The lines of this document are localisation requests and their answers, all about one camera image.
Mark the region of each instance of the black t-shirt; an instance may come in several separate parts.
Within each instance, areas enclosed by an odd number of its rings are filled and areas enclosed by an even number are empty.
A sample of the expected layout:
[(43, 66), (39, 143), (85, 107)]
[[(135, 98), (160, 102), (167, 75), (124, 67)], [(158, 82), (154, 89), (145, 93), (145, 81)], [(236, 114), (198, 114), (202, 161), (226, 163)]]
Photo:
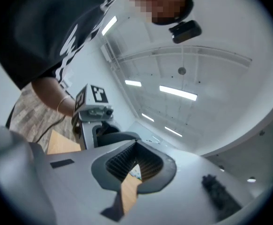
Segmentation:
[(64, 68), (98, 33), (114, 0), (10, 0), (0, 12), (0, 63), (22, 89)]

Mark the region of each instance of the smoke detector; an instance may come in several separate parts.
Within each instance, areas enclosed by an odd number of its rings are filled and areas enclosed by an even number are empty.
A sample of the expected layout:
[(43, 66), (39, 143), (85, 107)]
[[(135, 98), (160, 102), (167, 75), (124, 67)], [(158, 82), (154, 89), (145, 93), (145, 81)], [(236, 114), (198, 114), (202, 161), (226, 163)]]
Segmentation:
[(186, 69), (185, 69), (184, 67), (180, 67), (180, 68), (178, 69), (178, 73), (179, 73), (180, 75), (184, 75), (184, 74), (186, 73)]

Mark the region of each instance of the black sticker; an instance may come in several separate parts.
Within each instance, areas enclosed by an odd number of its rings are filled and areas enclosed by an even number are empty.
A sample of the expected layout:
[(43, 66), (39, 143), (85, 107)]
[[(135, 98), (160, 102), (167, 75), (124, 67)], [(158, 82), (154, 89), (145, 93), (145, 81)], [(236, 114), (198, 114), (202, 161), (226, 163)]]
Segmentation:
[(77, 95), (76, 101), (75, 101), (75, 112), (83, 105), (85, 101), (85, 92), (86, 87), (84, 87), (81, 92)]
[(58, 162), (52, 162), (52, 163), (50, 163), (50, 164), (51, 164), (51, 167), (52, 167), (52, 168), (58, 168), (58, 167), (63, 167), (63, 166), (72, 164), (72, 163), (74, 163), (73, 160), (71, 160), (71, 159), (66, 159), (66, 160), (61, 160), (61, 161), (58, 161)]
[(96, 103), (108, 103), (107, 96), (103, 88), (91, 85), (91, 90), (93, 91), (94, 100)]

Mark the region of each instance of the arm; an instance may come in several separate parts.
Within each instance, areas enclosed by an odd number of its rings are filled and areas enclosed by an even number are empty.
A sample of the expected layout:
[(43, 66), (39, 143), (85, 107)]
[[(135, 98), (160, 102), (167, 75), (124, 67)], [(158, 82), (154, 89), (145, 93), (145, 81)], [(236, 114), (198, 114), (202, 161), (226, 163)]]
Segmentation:
[[(51, 109), (56, 110), (60, 101), (67, 96), (67, 93), (62, 90), (55, 78), (37, 78), (31, 84), (37, 96)], [(70, 97), (59, 105), (58, 111), (66, 116), (72, 117), (74, 108), (75, 101)]]

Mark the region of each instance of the ceiling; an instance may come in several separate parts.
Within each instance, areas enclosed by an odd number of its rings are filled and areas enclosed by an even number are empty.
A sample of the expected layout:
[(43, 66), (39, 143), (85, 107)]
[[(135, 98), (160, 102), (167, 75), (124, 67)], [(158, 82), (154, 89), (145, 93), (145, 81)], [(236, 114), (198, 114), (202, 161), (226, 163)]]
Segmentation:
[(243, 183), (254, 176), (256, 184), (247, 184), (259, 185), (262, 192), (273, 183), (273, 122), (244, 143), (207, 159)]
[[(196, 20), (203, 33), (179, 45), (171, 40), (170, 25), (146, 22), (129, 0), (117, 0), (110, 8), (105, 23), (115, 15), (118, 22), (101, 39), (110, 51), (115, 78), (137, 115), (149, 123), (141, 114), (153, 118), (154, 127), (195, 149), (250, 70), (258, 21), (246, 1), (194, 3), (188, 20)], [(186, 68), (185, 75), (178, 74), (179, 67)], [(140, 81), (142, 87), (127, 86), (125, 80)], [(195, 93), (198, 98), (191, 101), (162, 93), (160, 85)]]

